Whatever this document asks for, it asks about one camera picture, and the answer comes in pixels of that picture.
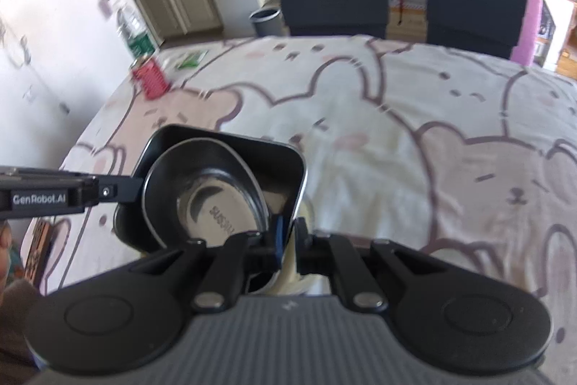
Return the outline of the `person's left hand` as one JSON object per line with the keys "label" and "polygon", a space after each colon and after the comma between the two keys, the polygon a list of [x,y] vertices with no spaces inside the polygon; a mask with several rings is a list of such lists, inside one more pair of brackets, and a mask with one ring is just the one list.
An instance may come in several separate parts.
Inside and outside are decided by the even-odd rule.
{"label": "person's left hand", "polygon": [[4,298],[6,288],[23,278],[22,260],[13,242],[12,230],[7,221],[1,222],[0,246],[0,294]]}

